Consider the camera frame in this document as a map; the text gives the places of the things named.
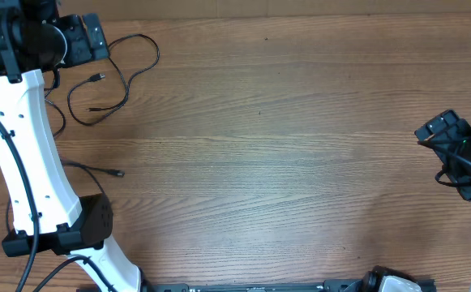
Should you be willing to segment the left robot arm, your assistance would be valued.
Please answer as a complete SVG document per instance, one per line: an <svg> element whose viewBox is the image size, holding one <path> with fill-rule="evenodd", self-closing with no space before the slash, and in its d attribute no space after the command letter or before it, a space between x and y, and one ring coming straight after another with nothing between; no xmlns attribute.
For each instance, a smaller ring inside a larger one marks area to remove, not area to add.
<svg viewBox="0 0 471 292"><path fill-rule="evenodd" d="M45 105L47 71L109 56L97 15L60 16L54 1L0 0L0 167L13 210L10 257L51 250L78 263L101 291L147 291L143 272L113 237L106 194L68 182Z"/></svg>

